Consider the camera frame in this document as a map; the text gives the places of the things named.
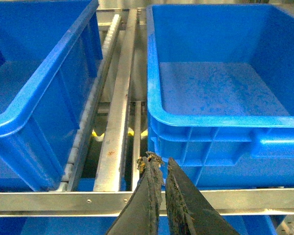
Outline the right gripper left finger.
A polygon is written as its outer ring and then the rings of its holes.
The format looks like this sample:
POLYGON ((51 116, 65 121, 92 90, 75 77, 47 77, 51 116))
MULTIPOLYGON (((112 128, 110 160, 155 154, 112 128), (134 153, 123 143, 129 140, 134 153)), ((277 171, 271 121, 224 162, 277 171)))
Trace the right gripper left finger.
POLYGON ((161 188, 165 184, 160 167, 162 158, 147 151, 137 160, 142 173, 139 182, 107 235, 156 235, 159 228, 160 206, 163 201, 161 188))

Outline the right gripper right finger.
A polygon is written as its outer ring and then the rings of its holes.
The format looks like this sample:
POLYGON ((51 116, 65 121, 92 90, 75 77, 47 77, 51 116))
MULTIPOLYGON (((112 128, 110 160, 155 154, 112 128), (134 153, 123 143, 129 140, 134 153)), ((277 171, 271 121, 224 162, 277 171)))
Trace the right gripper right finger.
POLYGON ((173 159, 168 161, 166 210, 171 235, 237 235, 173 159))

